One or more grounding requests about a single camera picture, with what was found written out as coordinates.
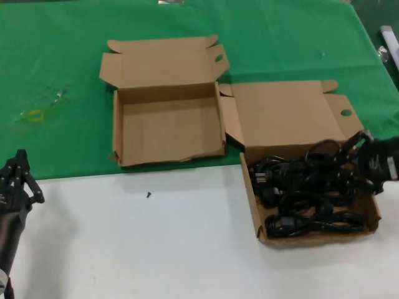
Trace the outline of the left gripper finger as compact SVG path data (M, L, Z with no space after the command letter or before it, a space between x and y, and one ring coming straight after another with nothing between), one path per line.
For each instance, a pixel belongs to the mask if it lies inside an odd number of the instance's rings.
M15 177L18 167L21 166L22 150L18 149L14 157L9 158L1 168L1 187L8 186L10 179Z
M21 183L26 183L29 189L32 191L32 196L29 196L29 204L45 202L44 195L41 188L30 173L30 164L27 158L27 152L25 149L18 150L18 170L20 172Z

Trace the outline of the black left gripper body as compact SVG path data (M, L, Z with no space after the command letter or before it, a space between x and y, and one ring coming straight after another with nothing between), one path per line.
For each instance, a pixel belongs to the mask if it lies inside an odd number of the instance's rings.
M31 210L30 197L23 187L11 186L1 189L1 215Z

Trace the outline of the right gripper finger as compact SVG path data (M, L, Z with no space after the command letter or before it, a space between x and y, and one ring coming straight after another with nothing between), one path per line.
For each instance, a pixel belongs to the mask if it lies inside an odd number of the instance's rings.
M373 141L373 136L369 130L360 130L352 137L350 137L344 143L344 152L345 153L349 152L351 149L356 147L356 145L359 144L361 141L366 141L366 142Z

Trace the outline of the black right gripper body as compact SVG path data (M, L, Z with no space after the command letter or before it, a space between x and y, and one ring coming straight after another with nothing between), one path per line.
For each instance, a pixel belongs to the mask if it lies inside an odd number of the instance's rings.
M360 174L369 180L376 189L390 179L388 167L388 141L368 140L358 151L358 168Z

